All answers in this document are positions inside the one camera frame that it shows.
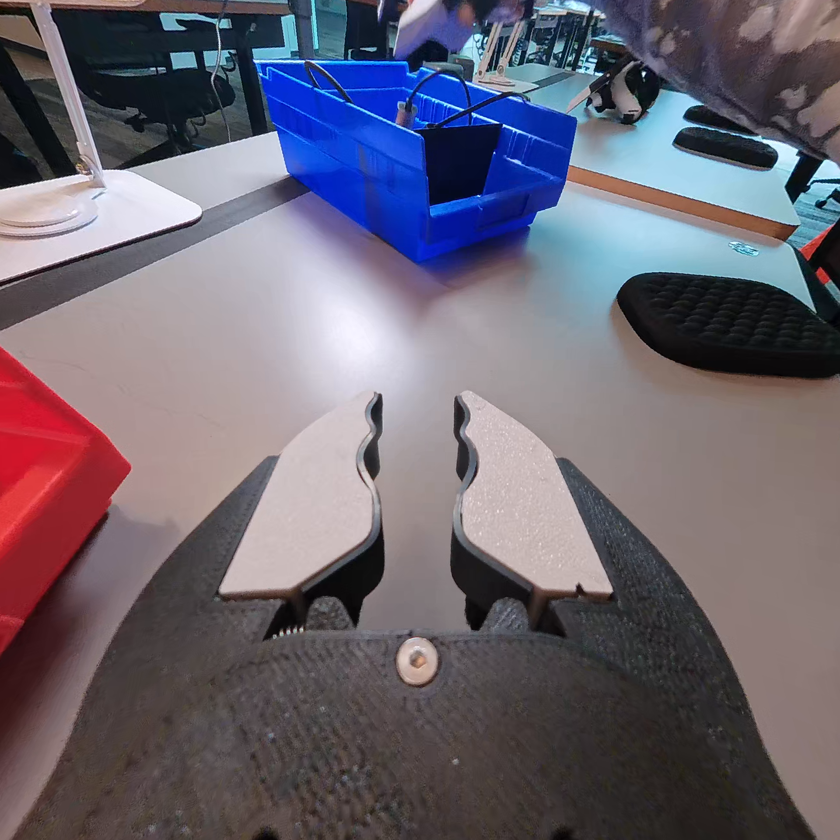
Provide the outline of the red plastic bin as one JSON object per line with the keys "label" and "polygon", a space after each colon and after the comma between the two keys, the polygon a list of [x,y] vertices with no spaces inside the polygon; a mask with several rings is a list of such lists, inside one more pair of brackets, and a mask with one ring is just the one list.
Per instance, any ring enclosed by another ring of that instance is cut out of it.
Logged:
{"label": "red plastic bin", "polygon": [[107,513],[130,462],[1,350],[1,651]]}

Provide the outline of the blue plastic bin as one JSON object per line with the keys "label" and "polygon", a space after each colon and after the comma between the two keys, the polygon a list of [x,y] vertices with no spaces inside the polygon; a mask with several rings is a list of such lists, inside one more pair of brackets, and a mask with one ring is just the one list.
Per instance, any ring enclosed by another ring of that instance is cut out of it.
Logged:
{"label": "blue plastic bin", "polygon": [[[255,67],[288,173],[411,261],[527,228],[560,200],[572,115],[393,60]],[[502,125],[483,193],[430,206],[417,131],[476,123]]]}

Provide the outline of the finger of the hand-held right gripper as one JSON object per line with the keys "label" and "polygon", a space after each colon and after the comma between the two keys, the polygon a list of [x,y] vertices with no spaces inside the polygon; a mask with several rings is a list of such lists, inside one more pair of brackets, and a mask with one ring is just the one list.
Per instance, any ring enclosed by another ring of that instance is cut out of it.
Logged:
{"label": "finger of the hand-held right gripper", "polygon": [[469,40],[474,24],[471,2],[412,2],[397,23],[394,56],[409,56],[430,41],[457,52]]}

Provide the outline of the orange and black office chair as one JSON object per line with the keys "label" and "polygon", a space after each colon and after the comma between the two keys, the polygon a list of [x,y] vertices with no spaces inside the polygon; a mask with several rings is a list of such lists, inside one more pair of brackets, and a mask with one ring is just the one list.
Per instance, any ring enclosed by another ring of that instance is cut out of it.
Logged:
{"label": "orange and black office chair", "polygon": [[794,254],[816,314],[839,329],[839,222]]}

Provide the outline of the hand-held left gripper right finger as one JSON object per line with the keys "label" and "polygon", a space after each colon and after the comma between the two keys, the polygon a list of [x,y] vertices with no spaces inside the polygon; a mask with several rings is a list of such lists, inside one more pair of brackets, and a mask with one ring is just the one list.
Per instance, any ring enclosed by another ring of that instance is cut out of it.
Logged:
{"label": "hand-held left gripper right finger", "polygon": [[457,394],[454,409],[450,571],[470,628],[499,601],[519,604],[531,629],[554,601],[612,601],[602,549],[552,449],[475,392]]}

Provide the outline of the person's right forearm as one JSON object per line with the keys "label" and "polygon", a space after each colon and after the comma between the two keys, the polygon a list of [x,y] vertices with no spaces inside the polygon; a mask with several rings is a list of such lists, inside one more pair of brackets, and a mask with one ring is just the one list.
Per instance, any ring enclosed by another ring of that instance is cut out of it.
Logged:
{"label": "person's right forearm", "polygon": [[604,1],[629,51],[763,137],[839,163],[838,1]]}

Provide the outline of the dark office desk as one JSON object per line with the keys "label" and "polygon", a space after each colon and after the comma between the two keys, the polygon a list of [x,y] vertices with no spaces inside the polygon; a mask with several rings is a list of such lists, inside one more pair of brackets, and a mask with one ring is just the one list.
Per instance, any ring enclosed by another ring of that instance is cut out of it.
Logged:
{"label": "dark office desk", "polygon": [[[256,71],[249,33],[255,20],[267,17],[292,16],[297,35],[302,37],[304,56],[313,57],[313,28],[311,2],[205,2],[205,1],[149,1],[149,2],[52,2],[63,9],[84,12],[131,12],[148,14],[213,14],[231,18],[232,39],[239,75],[243,84],[245,104],[252,134],[269,131],[263,95]],[[38,153],[54,176],[77,173],[75,161],[68,155],[35,95],[22,78],[7,48],[11,42],[2,41],[2,90],[17,116],[25,126]]]}

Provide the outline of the black bin divider plate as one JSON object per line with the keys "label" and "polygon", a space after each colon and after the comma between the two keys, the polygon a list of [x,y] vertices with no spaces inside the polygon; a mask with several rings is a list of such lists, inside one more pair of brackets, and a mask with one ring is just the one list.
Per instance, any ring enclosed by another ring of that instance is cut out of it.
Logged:
{"label": "black bin divider plate", "polygon": [[424,141],[430,206],[483,193],[501,129],[489,122],[417,131]]}

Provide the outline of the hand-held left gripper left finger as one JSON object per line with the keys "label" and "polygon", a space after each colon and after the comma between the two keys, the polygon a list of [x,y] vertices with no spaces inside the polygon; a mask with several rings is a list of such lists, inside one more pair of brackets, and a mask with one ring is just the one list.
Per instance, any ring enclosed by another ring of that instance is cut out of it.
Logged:
{"label": "hand-held left gripper left finger", "polygon": [[357,625],[384,573],[382,394],[362,392],[280,452],[218,587],[226,601],[276,600],[300,617],[322,597]]}

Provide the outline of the black wrist rest pad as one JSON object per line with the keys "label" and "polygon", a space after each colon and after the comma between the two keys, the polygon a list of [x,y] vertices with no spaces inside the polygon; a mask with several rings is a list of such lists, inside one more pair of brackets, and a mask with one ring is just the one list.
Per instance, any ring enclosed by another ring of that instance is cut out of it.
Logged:
{"label": "black wrist rest pad", "polygon": [[772,170],[779,159],[777,150],[761,140],[716,129],[683,129],[673,145],[680,151],[763,172]]}
{"label": "black wrist rest pad", "polygon": [[666,359],[702,371],[808,380],[839,373],[839,336],[798,298],[755,280],[648,272],[616,304]]}
{"label": "black wrist rest pad", "polygon": [[756,132],[741,126],[720,114],[712,111],[707,106],[698,104],[688,108],[683,119],[688,123],[705,129],[719,130],[722,132],[736,133],[747,137],[757,137]]}

